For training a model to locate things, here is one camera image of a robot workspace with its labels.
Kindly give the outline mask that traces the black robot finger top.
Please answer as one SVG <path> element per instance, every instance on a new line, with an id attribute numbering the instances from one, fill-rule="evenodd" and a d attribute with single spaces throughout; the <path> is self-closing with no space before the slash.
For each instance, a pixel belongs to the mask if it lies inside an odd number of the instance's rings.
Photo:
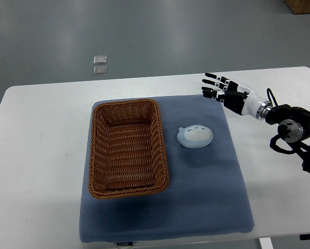
<path id="1" fill-rule="evenodd" d="M 220 81 L 224 84 L 227 84 L 229 83 L 230 79 L 224 77 L 224 76 L 218 76 L 218 75 L 215 75 L 215 74 L 212 74 L 212 73 L 205 73 L 205 76 L 208 77 L 208 78 L 212 78 L 214 80 L 217 80 L 217 81 Z"/>

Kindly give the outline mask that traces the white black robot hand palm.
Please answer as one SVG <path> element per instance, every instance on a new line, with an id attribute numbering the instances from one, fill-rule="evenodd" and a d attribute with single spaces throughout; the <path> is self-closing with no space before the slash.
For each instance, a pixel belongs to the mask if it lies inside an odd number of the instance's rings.
<path id="1" fill-rule="evenodd" d="M 251 88 L 232 80 L 222 81 L 225 93 L 223 105 L 241 116 L 249 115 L 257 120 L 265 119 L 267 112 L 273 108 L 269 100 L 261 98 Z"/>

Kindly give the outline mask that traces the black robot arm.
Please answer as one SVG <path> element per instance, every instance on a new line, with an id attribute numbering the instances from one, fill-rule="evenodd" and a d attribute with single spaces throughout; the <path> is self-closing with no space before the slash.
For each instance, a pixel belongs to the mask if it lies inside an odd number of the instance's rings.
<path id="1" fill-rule="evenodd" d="M 272 90 L 266 90 L 267 97 L 261 98 L 251 88 L 224 76 L 206 73 L 202 80 L 205 98 L 216 100 L 232 112 L 269 125 L 277 125 L 277 134 L 271 138 L 272 150 L 286 155 L 296 154 L 302 159 L 303 171 L 310 174 L 310 112 L 288 104 L 279 105 Z"/>

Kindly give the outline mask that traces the black robot finger second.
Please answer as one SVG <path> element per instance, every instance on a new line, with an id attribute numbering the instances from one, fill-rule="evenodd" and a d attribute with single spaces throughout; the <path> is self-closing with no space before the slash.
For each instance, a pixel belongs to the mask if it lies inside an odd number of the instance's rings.
<path id="1" fill-rule="evenodd" d="M 222 90 L 227 90 L 227 87 L 228 87 L 227 84 L 222 83 L 220 81 L 213 81 L 213 80 L 203 79 L 202 82 L 206 83 L 206 84 L 209 84 L 209 85 L 212 85 L 212 86 L 217 87 L 217 88 L 222 89 Z"/>

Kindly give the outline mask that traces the black robot finger lowest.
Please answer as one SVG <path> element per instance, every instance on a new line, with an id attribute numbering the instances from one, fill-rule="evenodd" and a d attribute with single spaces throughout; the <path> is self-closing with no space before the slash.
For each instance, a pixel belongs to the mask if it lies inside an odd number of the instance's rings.
<path id="1" fill-rule="evenodd" d="M 216 100 L 218 102 L 222 101 L 222 96 L 224 95 L 223 91 L 216 90 L 203 90 L 203 97 Z"/>

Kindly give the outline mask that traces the black robot finger third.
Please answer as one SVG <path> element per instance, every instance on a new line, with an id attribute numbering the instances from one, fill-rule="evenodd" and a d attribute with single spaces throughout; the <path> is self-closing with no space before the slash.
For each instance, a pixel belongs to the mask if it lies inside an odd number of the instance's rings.
<path id="1" fill-rule="evenodd" d="M 223 95 L 225 92 L 223 90 L 216 90 L 208 87 L 202 87 L 203 95 Z"/>

